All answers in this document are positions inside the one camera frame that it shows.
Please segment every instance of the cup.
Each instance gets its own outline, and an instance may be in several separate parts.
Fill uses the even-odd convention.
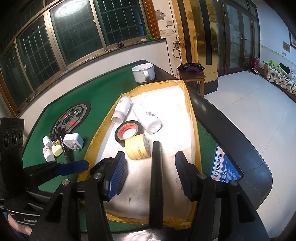
[[[151,63],[137,65],[131,70],[137,83],[149,82],[155,78],[154,65]]]

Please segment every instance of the small white bottle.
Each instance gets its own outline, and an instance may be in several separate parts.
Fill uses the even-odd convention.
[[[49,137],[43,137],[42,141],[44,146],[49,146],[50,148],[52,148],[52,141],[50,140]]]
[[[112,122],[117,125],[121,125],[124,121],[124,118],[128,114],[130,107],[131,98],[123,96],[115,107],[114,114],[111,118]]]
[[[133,112],[135,113],[138,121],[143,128],[149,133],[154,134],[161,128],[161,121],[150,110],[145,108],[141,104],[135,104],[133,106]]]
[[[52,149],[49,146],[43,147],[43,155],[47,162],[54,161],[54,155],[52,153]]]

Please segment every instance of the power adapter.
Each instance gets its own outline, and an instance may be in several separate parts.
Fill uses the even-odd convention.
[[[82,149],[83,139],[78,133],[66,134],[63,143],[71,150]]]

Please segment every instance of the metal screw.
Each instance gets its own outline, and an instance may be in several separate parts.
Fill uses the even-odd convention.
[[[103,174],[101,174],[101,173],[96,173],[96,174],[94,174],[94,178],[95,179],[100,179],[100,178],[102,178],[103,177]]]
[[[199,173],[197,176],[198,176],[200,179],[206,179],[206,178],[207,178],[207,175],[204,174],[204,173]]]
[[[65,180],[62,181],[62,184],[64,186],[68,185],[69,183],[70,183],[70,180],[69,179],[65,179]]]
[[[230,184],[233,186],[237,186],[237,181],[236,180],[230,180]]]

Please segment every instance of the yellow tape roll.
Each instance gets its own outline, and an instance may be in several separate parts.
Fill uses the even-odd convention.
[[[149,157],[151,155],[149,142],[144,134],[128,138],[124,142],[126,154],[131,160]]]

